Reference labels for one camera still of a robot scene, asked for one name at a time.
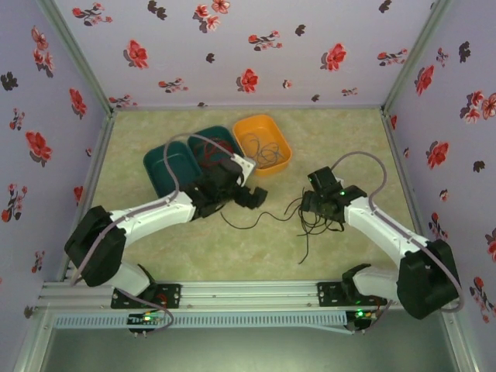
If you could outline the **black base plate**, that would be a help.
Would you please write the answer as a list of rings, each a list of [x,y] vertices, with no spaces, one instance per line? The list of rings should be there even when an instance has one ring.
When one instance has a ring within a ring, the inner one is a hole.
[[[318,282],[316,285],[320,307],[383,306],[385,298],[371,295],[348,294],[340,282]]]
[[[137,295],[140,300],[160,306],[161,308],[176,309],[181,299],[180,284],[152,284],[142,294]],[[141,301],[131,299],[122,291],[115,289],[112,293],[111,308],[138,309],[149,307]]]

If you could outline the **teal plastic tray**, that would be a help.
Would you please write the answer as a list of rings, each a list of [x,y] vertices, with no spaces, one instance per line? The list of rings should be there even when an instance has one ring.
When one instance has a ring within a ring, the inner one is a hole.
[[[224,126],[211,126],[196,132],[196,134],[218,143],[230,153],[243,155],[232,133]],[[218,164],[223,159],[229,159],[227,153],[203,139],[190,136],[187,145],[203,171]]]
[[[202,175],[202,170],[193,153],[183,142],[170,143],[167,148],[167,161],[181,187]],[[165,197],[174,191],[174,180],[164,163],[164,145],[146,153],[143,165],[158,198]]]

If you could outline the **controller board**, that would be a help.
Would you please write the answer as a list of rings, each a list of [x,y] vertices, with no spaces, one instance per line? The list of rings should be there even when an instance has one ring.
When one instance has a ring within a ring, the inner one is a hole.
[[[162,311],[147,311],[143,313],[133,313],[127,317],[126,324],[134,337],[147,336],[159,328],[164,322]]]
[[[363,310],[346,312],[345,328],[351,333],[360,332],[364,334],[368,329],[374,327],[381,316],[381,310]]]

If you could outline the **aluminium corner post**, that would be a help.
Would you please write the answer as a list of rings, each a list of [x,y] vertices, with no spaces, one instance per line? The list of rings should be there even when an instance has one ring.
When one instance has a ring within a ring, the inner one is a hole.
[[[408,77],[421,59],[426,47],[429,45],[430,40],[435,35],[436,30],[439,28],[439,25],[453,2],[454,0],[435,0],[433,2],[429,17],[427,18],[425,25],[422,27],[418,38],[409,52],[403,68],[394,81],[384,104],[381,106],[382,115],[386,115],[386,113],[390,112],[392,105],[397,101],[399,95],[404,90]]]
[[[53,27],[60,41],[64,45],[69,57],[72,59],[75,67],[91,89],[91,94],[97,99],[100,106],[104,109],[107,116],[111,116],[114,109],[111,108],[105,97],[104,91],[93,73],[82,49],[79,47],[77,40],[74,38],[71,29],[65,21],[62,13],[58,9],[54,0],[35,0],[40,10],[45,15],[47,21]]]

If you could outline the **right controller board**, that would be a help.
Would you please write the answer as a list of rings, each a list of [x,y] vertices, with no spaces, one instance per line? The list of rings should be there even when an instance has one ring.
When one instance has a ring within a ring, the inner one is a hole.
[[[363,310],[346,312],[345,328],[351,333],[360,332],[364,334],[368,329],[374,327],[381,316],[381,310]]]

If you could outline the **aluminium side rail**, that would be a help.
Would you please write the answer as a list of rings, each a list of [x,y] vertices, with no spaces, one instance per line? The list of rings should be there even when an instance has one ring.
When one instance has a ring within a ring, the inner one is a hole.
[[[98,185],[98,179],[102,170],[102,165],[105,160],[105,154],[112,135],[112,129],[115,124],[116,116],[116,112],[111,112],[105,118],[102,123],[101,130],[98,134],[97,143],[92,148],[90,167],[83,184],[81,200],[79,201],[78,207],[76,209],[76,214],[71,225],[69,236],[71,236],[72,232],[77,228],[78,223],[82,220],[85,213],[92,205],[95,190]]]
[[[422,217],[413,183],[406,167],[406,159],[401,153],[400,146],[394,139],[389,116],[383,114],[381,118],[391,151],[391,160],[386,161],[387,170],[389,171],[391,169],[392,164],[394,164],[394,170],[391,176],[392,181],[388,182],[385,187],[387,194],[391,192],[391,195],[381,196],[380,201],[384,202],[384,210],[387,213],[390,213],[399,222],[404,222],[405,226],[411,231],[415,231],[418,235],[434,241],[436,237],[428,229]]]

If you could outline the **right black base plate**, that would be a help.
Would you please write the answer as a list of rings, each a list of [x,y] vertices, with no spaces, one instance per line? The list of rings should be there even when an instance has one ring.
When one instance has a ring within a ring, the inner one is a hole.
[[[348,294],[340,282],[318,282],[316,285],[320,307],[383,306],[385,298],[371,295]]]

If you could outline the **left controller board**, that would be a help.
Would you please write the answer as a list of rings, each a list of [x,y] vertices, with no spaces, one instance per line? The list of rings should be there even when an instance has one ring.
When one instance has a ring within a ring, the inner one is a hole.
[[[159,328],[164,322],[162,311],[147,311],[143,313],[133,313],[127,317],[126,324],[134,337],[147,336]]]

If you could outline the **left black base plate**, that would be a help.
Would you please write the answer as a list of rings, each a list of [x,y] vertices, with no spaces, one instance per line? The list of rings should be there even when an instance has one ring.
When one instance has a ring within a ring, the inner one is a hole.
[[[142,294],[137,295],[140,300],[160,306],[161,308],[176,309],[181,299],[180,284],[152,284]],[[131,299],[122,291],[115,289],[112,293],[111,308],[138,309],[149,307],[141,301]]]

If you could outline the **orange plastic tray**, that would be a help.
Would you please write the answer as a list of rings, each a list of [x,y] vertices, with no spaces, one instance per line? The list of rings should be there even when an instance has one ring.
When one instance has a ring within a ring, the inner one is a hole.
[[[256,176],[268,177],[288,167],[292,150],[272,117],[253,115],[239,120],[232,130],[244,156],[257,163]]]

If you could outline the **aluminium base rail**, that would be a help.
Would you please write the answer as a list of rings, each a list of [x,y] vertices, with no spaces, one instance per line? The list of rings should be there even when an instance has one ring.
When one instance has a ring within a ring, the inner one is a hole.
[[[319,308],[374,308],[375,306],[320,307],[316,285],[324,281],[190,281],[180,284],[181,299],[177,310],[191,312],[290,311]],[[111,308],[110,285],[89,287],[83,283],[48,283],[42,287],[37,308],[99,310]],[[387,299],[389,294],[372,294]]]

